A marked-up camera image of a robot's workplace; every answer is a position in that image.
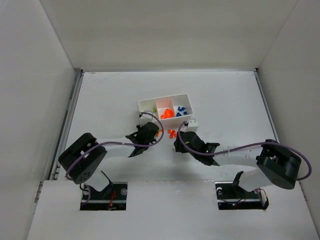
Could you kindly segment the orange dome lego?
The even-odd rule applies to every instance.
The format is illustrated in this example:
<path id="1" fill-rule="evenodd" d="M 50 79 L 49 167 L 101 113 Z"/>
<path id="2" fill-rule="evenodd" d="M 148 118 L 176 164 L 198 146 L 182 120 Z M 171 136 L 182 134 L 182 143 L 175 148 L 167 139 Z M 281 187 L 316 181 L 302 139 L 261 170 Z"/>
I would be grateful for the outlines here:
<path id="1" fill-rule="evenodd" d="M 171 109 L 167 108 L 164 113 L 160 116 L 161 119 L 169 119 L 169 118 L 173 118 L 175 116 L 174 111 L 172 111 Z"/>

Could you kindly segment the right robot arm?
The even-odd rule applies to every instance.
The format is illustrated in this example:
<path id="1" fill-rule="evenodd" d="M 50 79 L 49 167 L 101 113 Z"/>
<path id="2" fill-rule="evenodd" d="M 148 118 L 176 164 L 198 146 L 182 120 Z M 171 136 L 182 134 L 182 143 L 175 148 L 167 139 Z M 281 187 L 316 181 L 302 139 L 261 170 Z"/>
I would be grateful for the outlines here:
<path id="1" fill-rule="evenodd" d="M 201 140 L 195 132 L 180 132 L 173 143 L 177 153 L 189 153 L 205 166 L 247 166 L 253 170 L 240 171 L 231 184 L 234 192 L 251 192 L 261 187 L 275 185 L 292 190 L 295 187 L 301 158 L 278 142 L 267 139 L 263 145 L 233 150 L 225 147 L 218 154 L 219 143 Z"/>

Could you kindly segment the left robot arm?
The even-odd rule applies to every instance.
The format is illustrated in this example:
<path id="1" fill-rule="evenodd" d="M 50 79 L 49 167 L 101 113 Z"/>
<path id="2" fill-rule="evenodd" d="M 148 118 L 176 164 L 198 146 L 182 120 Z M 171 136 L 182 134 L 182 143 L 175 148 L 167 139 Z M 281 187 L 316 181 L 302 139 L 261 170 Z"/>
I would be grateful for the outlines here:
<path id="1" fill-rule="evenodd" d="M 89 132 L 81 135 L 58 158 L 59 164 L 66 171 L 68 179 L 75 184 L 85 184 L 98 193 L 107 191 L 110 179 L 106 177 L 99 165 L 104 158 L 133 158 L 148 150 L 156 142 L 159 127 L 148 122 L 138 126 L 137 131 L 118 139 L 106 141 L 99 145 L 97 139 Z"/>

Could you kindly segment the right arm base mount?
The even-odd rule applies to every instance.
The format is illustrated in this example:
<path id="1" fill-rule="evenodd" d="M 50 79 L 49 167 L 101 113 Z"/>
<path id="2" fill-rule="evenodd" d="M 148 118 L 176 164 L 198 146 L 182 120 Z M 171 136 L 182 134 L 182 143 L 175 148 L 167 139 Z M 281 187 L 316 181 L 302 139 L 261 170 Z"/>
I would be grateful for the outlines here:
<path id="1" fill-rule="evenodd" d="M 239 186 L 240 171 L 233 182 L 218 181 L 215 183 L 217 206 L 219 210 L 263 210 L 269 207 L 269 198 L 264 189 L 258 188 L 250 192 Z"/>

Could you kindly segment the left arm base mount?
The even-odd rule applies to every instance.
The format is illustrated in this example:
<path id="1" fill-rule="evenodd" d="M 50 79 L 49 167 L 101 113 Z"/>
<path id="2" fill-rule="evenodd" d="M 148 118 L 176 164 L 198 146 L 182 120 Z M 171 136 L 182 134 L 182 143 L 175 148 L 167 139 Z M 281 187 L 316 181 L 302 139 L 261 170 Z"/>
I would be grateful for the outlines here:
<path id="1" fill-rule="evenodd" d="M 127 208 L 128 183 L 111 181 L 102 170 L 79 188 L 81 211 L 125 211 Z"/>

